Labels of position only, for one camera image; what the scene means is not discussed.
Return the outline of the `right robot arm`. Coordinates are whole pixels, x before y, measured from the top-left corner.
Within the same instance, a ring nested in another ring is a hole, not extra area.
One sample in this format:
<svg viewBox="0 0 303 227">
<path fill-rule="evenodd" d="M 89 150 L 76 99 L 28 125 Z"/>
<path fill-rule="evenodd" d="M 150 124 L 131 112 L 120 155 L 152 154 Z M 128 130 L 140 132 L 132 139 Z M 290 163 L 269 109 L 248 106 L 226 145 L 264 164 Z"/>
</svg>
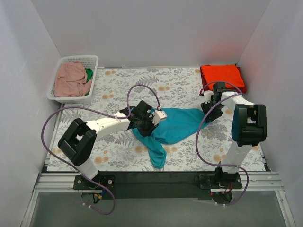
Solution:
<svg viewBox="0 0 303 227">
<path fill-rule="evenodd" d="M 227 89 L 226 83 L 218 81 L 212 90 L 201 90 L 204 97 L 201 108 L 205 122 L 213 122 L 222 116 L 222 108 L 233 112 L 231 136 L 232 143 L 226 157 L 219 162 L 214 171 L 214 182 L 220 188 L 238 181 L 239 168 L 253 147 L 267 137 L 267 111 L 261 104 L 247 101 L 241 91 Z"/>
</svg>

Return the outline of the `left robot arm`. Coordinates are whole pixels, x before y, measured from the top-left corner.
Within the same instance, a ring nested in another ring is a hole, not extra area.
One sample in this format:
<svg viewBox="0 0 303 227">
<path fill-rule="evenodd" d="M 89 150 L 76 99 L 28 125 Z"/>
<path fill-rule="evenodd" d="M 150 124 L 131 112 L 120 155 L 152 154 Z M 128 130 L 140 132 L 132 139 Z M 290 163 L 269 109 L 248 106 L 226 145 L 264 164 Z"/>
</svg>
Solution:
<svg viewBox="0 0 303 227">
<path fill-rule="evenodd" d="M 130 129 L 137 129 L 143 137 L 151 136 L 160 121 L 166 117 L 163 111 L 153 110 L 146 102 L 140 101 L 135 107 L 120 110 L 113 118 L 104 117 L 91 121 L 77 118 L 60 138 L 58 147 L 77 170 L 85 175 L 84 183 L 90 189 L 96 189 L 100 186 L 101 178 L 90 158 L 95 141 Z"/>
</svg>

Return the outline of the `teal t-shirt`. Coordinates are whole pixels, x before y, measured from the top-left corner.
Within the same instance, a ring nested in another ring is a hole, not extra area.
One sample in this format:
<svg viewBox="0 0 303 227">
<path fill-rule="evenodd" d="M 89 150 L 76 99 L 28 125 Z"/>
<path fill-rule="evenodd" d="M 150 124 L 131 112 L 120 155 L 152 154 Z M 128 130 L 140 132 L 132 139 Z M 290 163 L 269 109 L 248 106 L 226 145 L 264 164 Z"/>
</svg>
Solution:
<svg viewBox="0 0 303 227">
<path fill-rule="evenodd" d="M 132 130 L 133 135 L 147 147 L 151 163 L 157 169 L 163 168 L 166 161 L 167 152 L 162 145 L 176 144 L 195 134 L 204 118 L 203 111 L 195 108 L 163 108 L 163 111 L 167 119 L 159 123 L 151 136 L 142 136 L 137 128 Z"/>
</svg>

